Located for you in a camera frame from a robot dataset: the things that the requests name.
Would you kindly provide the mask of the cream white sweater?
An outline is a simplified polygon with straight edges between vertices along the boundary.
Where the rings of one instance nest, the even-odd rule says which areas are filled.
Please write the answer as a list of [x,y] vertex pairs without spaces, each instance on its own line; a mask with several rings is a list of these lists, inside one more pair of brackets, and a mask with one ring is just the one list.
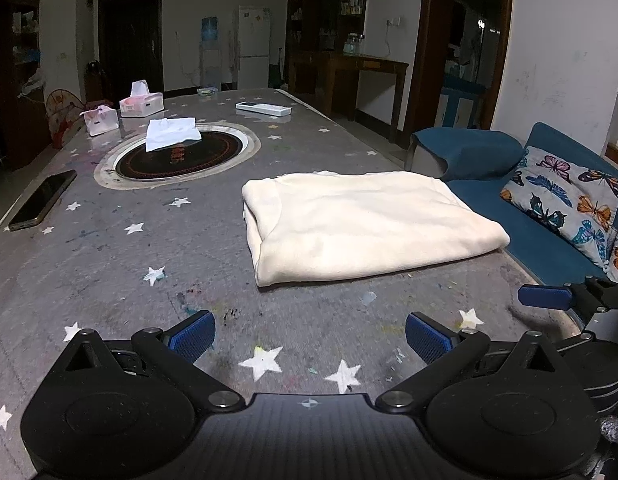
[[396,273],[510,243],[445,182],[414,172],[285,174],[248,181],[242,197],[260,287]]

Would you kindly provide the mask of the butterfly print cushion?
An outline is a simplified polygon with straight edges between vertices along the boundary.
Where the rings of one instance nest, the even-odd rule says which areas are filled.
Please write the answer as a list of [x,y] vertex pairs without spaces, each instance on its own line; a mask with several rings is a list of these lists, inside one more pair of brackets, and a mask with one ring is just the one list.
[[528,146],[500,197],[563,237],[602,270],[609,269],[618,177]]

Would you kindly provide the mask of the grey star patterned table mat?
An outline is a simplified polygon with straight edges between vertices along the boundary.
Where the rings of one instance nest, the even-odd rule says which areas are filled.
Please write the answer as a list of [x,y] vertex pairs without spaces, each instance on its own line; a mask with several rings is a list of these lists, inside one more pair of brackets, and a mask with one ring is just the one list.
[[[101,139],[76,128],[60,150],[0,174],[0,410],[9,417],[0,428],[0,479],[32,474],[18,426],[70,327],[124,339],[210,310],[217,337],[199,364],[244,396],[333,393],[341,363],[356,369],[357,391],[377,396],[422,365],[403,333],[415,310],[452,326],[475,311],[495,339],[526,330],[574,335],[566,314],[519,304],[527,274],[504,252],[362,281],[259,289],[243,221],[245,182],[394,165],[302,105],[289,122],[252,119],[248,127],[261,142],[254,157],[160,188],[116,191],[93,179],[102,157],[142,125]],[[10,221],[40,183],[70,169],[77,177],[44,221],[11,232]]]

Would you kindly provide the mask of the blue sofa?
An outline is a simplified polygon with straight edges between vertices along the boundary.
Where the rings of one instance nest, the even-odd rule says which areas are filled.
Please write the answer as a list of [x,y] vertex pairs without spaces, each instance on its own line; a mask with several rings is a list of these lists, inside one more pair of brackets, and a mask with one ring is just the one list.
[[538,282],[618,283],[618,169],[537,122],[528,140],[494,130],[427,128],[411,136],[405,169],[426,174],[425,155],[477,214],[499,222],[507,252]]

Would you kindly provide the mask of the round black induction cooktop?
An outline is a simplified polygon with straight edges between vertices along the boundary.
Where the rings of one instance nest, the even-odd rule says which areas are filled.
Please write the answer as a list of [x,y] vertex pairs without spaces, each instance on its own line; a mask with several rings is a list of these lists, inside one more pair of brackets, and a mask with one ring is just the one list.
[[146,149],[146,136],[136,134],[108,151],[93,170],[103,188],[135,191],[184,183],[222,174],[254,157],[261,148],[258,136],[231,122],[203,122],[198,140]]

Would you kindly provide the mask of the black smartphone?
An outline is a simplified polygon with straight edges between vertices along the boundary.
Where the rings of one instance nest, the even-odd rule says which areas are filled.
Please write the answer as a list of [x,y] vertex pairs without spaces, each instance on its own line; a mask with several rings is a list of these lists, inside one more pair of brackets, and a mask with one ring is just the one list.
[[13,232],[39,226],[76,177],[77,171],[74,169],[46,177],[12,218],[9,230]]

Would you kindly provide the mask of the white paper tissue sheet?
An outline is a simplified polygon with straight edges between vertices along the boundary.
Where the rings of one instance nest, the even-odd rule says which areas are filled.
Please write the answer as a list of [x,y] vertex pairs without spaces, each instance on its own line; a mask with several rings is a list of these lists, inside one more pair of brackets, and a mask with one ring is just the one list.
[[146,129],[146,151],[169,148],[185,141],[201,141],[194,117],[152,119]]

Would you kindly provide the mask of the small pink white tissue pack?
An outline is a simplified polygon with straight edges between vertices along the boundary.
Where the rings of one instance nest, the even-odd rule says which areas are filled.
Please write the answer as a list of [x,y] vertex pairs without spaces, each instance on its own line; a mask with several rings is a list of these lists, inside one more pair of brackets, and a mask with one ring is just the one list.
[[85,122],[89,136],[100,136],[119,128],[117,110],[107,105],[99,105],[92,110],[84,110],[80,113],[80,116]]

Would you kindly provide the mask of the pink white tissue box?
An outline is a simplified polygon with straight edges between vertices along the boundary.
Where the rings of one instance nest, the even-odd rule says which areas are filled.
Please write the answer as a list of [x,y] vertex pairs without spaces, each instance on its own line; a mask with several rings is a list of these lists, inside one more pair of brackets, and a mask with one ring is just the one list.
[[120,115],[123,118],[146,118],[164,110],[163,93],[151,92],[144,80],[131,84],[130,96],[119,101]]

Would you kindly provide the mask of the white remote control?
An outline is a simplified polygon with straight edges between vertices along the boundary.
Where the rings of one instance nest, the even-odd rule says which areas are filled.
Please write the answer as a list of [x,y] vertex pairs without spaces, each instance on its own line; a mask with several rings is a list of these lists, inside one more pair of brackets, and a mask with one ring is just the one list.
[[271,117],[286,117],[292,114],[292,109],[289,106],[275,105],[262,102],[243,101],[236,103],[235,108],[237,110],[242,110],[242,112],[266,115]]

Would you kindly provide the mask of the small clear plastic box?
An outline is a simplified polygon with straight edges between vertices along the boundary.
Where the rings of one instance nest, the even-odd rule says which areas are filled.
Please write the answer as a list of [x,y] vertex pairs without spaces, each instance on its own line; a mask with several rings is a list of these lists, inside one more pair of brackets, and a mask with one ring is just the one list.
[[218,89],[216,87],[203,87],[203,88],[196,89],[196,93],[199,96],[212,96],[213,94],[216,94],[217,92],[218,92]]

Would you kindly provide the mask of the pink dotted play tent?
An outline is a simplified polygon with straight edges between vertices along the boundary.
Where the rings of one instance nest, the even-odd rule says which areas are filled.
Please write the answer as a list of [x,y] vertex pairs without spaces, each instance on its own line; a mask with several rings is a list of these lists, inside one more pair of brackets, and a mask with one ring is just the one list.
[[63,146],[63,136],[80,118],[85,104],[73,92],[55,89],[47,97],[46,112],[53,148]]

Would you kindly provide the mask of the water dispenser with blue bottle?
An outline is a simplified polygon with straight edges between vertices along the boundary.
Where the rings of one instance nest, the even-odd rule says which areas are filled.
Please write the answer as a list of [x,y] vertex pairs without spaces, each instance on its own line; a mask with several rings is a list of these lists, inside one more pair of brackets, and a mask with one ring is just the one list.
[[199,42],[199,81],[203,88],[221,87],[221,49],[218,18],[202,18]]

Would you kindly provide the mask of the dark wooden side table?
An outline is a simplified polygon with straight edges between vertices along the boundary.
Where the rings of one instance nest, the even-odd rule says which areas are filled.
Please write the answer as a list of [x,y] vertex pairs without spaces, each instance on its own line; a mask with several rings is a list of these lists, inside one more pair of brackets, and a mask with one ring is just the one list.
[[357,75],[356,105],[349,115],[353,116],[356,112],[361,112],[358,105],[367,106],[382,94],[387,96],[390,93],[391,107],[386,136],[390,143],[397,144],[408,67],[408,63],[390,60],[390,58],[327,52],[324,55],[323,113],[326,116],[332,116],[337,78],[346,75],[351,79]]

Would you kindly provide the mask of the dark shelf cabinet left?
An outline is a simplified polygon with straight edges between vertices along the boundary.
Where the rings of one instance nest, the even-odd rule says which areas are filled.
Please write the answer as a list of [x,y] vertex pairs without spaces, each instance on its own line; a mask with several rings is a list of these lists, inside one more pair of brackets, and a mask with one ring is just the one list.
[[28,165],[48,142],[42,106],[18,96],[36,67],[14,56],[14,10],[14,0],[0,0],[0,174]]

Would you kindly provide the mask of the white refrigerator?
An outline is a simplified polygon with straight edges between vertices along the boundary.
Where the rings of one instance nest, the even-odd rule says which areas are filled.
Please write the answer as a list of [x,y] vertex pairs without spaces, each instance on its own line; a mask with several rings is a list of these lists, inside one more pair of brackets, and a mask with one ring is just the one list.
[[239,90],[266,88],[270,64],[270,10],[238,6],[234,13],[234,73]]

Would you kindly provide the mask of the dark wooden display cabinet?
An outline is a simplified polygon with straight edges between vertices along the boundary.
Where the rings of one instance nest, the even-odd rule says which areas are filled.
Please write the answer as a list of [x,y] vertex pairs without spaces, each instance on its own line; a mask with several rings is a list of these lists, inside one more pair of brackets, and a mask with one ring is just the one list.
[[284,77],[288,89],[308,94],[324,84],[330,53],[358,54],[367,0],[287,0]]

